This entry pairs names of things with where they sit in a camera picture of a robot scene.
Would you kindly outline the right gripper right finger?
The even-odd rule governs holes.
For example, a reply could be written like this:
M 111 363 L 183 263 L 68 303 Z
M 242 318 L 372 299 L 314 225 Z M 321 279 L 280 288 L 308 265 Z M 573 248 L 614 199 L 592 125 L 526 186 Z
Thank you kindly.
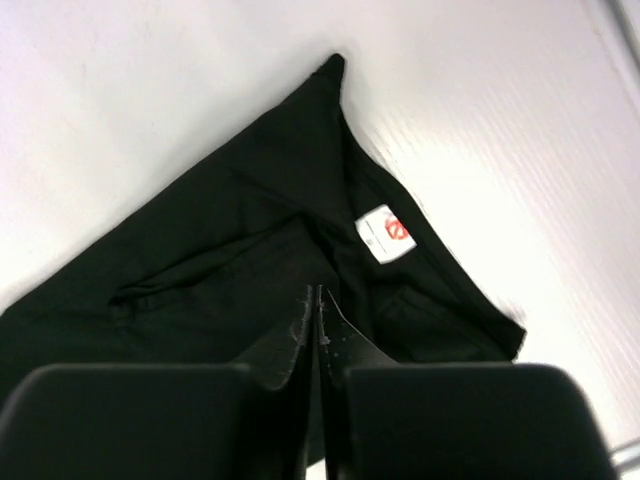
M 315 315 L 330 479 L 614 479 L 590 406 L 539 364 L 399 364 L 326 288 Z

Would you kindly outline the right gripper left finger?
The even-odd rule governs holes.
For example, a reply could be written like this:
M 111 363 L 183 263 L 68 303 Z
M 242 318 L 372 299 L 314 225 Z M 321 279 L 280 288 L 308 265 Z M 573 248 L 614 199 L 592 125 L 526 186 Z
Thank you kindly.
M 226 364 L 58 364 L 1 413 L 5 479 L 301 479 L 314 291 Z

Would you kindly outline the black t-shirt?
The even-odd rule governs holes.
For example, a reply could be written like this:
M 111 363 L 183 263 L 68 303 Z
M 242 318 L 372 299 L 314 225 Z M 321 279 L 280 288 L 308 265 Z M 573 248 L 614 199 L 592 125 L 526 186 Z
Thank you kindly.
M 279 105 L 1 317 L 1 413 L 58 364 L 226 364 L 314 291 L 307 466 L 325 457 L 315 315 L 399 364 L 510 362 L 524 330 L 476 287 L 411 195 L 360 147 L 331 56 Z

